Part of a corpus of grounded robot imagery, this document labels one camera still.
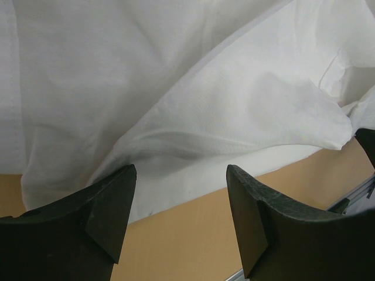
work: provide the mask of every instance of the white fabric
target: white fabric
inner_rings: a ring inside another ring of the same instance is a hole
[[[16,17],[12,1],[0,0],[0,173],[25,168]]]
[[[375,124],[375,81],[354,83],[375,77],[365,1],[0,4],[0,46],[14,44],[0,58],[19,44],[0,66],[0,105],[16,112],[0,115],[0,152],[18,160],[0,172],[23,172],[27,208],[135,163],[133,221],[225,187],[227,164],[256,176]]]

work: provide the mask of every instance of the wooden table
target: wooden table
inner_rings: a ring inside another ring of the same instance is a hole
[[[258,177],[284,194],[326,208],[374,173],[360,145],[321,150]],[[22,214],[20,176],[0,175],[0,216]],[[223,281],[241,268],[226,189],[130,224],[111,281]]]

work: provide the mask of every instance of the wooden surface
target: wooden surface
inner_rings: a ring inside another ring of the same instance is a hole
[[[326,208],[373,173],[355,141],[322,150],[260,181],[309,205]],[[0,175],[0,216],[24,212],[19,176]],[[226,189],[128,226],[111,281],[222,281],[241,268]]]

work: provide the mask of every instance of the black plastic part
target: black plastic part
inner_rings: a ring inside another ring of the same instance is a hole
[[[126,166],[59,201],[0,218],[0,280],[109,281],[137,173]]]
[[[337,214],[342,214],[347,208],[347,206],[349,206],[349,203],[350,203],[350,200],[348,198],[344,198],[343,200],[341,200],[340,202],[338,202],[337,204],[329,208],[327,211],[337,213]]]
[[[246,278],[375,280],[375,209],[353,216],[322,211],[271,189],[237,166],[228,167],[227,183]],[[273,237],[268,246],[265,234]]]
[[[375,130],[359,129],[356,139],[361,144],[371,164],[375,167]]]

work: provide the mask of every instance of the white cloth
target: white cloth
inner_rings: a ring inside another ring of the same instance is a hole
[[[134,163],[133,221],[375,124],[375,81],[353,83],[375,68],[365,1],[0,4],[0,172],[29,209]]]

